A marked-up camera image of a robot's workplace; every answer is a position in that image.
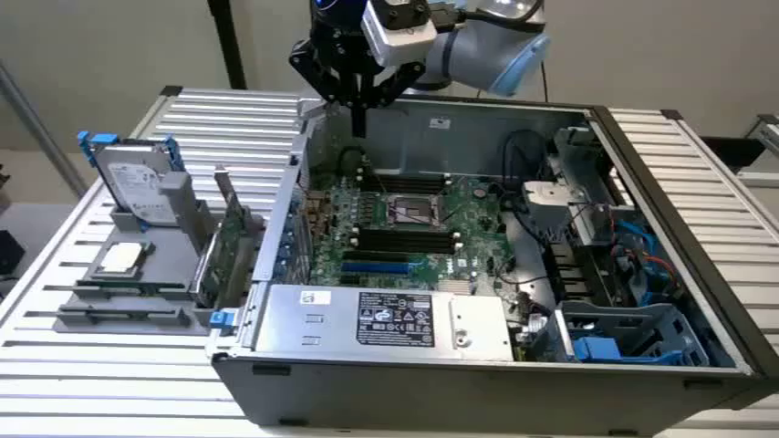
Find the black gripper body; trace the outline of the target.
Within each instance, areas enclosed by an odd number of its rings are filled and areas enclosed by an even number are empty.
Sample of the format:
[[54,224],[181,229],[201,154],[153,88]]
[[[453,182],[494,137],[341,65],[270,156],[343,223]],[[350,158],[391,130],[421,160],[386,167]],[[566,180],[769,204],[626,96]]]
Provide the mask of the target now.
[[377,63],[362,30],[367,0],[311,1],[311,41],[315,57],[326,69],[378,75]]

